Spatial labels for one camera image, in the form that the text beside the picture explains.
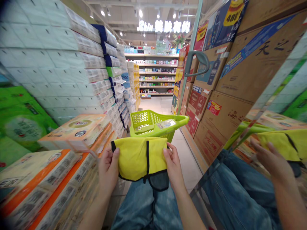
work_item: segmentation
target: reflected hand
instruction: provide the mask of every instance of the reflected hand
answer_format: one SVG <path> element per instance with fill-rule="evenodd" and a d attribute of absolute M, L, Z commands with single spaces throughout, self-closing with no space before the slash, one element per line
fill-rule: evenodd
<path fill-rule="evenodd" d="M 163 154 L 167 164 L 167 174 L 174 191 L 185 189 L 185 182 L 183 180 L 180 160 L 177 148 L 171 143 L 167 142 L 167 146 L 171 149 L 163 149 Z"/>
<path fill-rule="evenodd" d="M 257 144 L 253 139 L 251 140 L 251 144 L 257 150 L 257 159 L 271 174 L 272 182 L 285 183 L 294 179 L 291 166 L 276 148 L 274 148 L 271 142 L 267 144 L 269 150 Z"/>
<path fill-rule="evenodd" d="M 118 181 L 118 158 L 120 150 L 109 145 L 99 161 L 99 192 L 102 196 L 110 197 Z"/>

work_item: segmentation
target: green shopping basket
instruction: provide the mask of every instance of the green shopping basket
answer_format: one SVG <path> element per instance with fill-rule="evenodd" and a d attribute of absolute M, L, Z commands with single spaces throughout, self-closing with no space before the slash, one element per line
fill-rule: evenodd
<path fill-rule="evenodd" d="M 231 138 L 227 141 L 227 143 L 224 146 L 224 149 L 228 150 L 233 143 L 235 142 L 235 140 L 242 134 L 242 132 L 247 128 L 247 126 L 249 125 L 249 122 L 243 121 L 239 127 L 237 128 L 237 130 L 233 133 L 233 135 L 231 136 Z M 263 126 L 263 125 L 259 125 L 259 124 L 254 124 L 250 130 L 247 132 L 247 135 L 244 136 L 244 138 L 242 140 L 240 140 L 239 145 L 242 144 L 250 135 L 254 134 L 254 133 L 264 133 L 264 132 L 269 132 L 269 131 L 275 131 L 275 129 L 267 127 L 267 126 Z"/>
<path fill-rule="evenodd" d="M 166 137 L 172 142 L 176 129 L 189 122 L 188 116 L 162 115 L 151 110 L 131 113 L 131 137 Z"/>

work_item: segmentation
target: yellow cloth bag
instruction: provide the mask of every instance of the yellow cloth bag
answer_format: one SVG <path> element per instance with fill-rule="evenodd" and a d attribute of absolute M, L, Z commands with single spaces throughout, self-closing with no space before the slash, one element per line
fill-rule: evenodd
<path fill-rule="evenodd" d="M 112 151 L 120 149 L 118 159 L 119 177 L 128 181 L 149 180 L 152 188 L 163 191 L 168 188 L 167 165 L 163 149 L 167 148 L 167 138 L 127 137 L 111 142 Z"/>
<path fill-rule="evenodd" d="M 258 138 L 266 149 L 266 144 L 271 142 L 287 161 L 298 162 L 307 159 L 307 129 L 258 133 Z"/>

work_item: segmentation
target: leg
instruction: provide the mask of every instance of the leg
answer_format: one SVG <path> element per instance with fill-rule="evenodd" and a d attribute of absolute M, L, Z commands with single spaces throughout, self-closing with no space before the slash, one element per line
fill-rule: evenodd
<path fill-rule="evenodd" d="M 277 214 L 272 182 L 232 152 L 223 149 L 219 154 L 221 158 L 224 158 L 223 163 L 234 173 L 250 197 L 264 208 L 275 209 Z"/>
<path fill-rule="evenodd" d="M 257 204 L 223 163 L 213 173 L 215 160 L 203 185 L 212 209 L 226 229 L 279 229 L 267 210 Z"/>
<path fill-rule="evenodd" d="M 177 200 L 172 187 L 163 192 L 153 192 L 155 198 L 153 224 L 158 230 L 183 230 Z"/>
<path fill-rule="evenodd" d="M 112 230 L 144 229 L 152 223 L 154 196 L 153 189 L 143 180 L 132 182 L 125 200 L 115 216 Z"/>

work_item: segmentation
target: ceiling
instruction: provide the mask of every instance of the ceiling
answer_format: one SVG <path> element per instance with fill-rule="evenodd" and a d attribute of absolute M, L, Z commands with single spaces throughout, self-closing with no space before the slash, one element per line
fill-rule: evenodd
<path fill-rule="evenodd" d="M 128 45 L 140 45 L 147 44 L 148 46 L 156 45 L 157 40 L 163 40 L 168 38 L 169 34 L 164 32 L 145 32 L 137 31 L 139 21 L 143 20 L 146 23 L 150 23 L 155 28 L 155 21 L 157 20 L 157 13 L 160 10 L 159 20 L 164 22 L 174 21 L 183 22 L 188 20 L 190 30 L 193 29 L 195 15 L 198 6 L 198 0 L 73 0 L 83 11 L 92 15 L 94 20 L 99 24 L 105 25 L 117 38 L 119 43 L 125 43 Z M 209 8 L 217 2 L 216 0 L 204 1 L 202 7 L 202 15 L 207 12 Z M 141 9 L 143 17 L 139 16 L 139 10 Z M 178 19 L 178 12 L 182 11 L 181 18 Z M 173 19 L 173 14 L 176 12 L 176 18 Z M 173 40 L 173 32 L 170 33 L 170 38 Z"/>

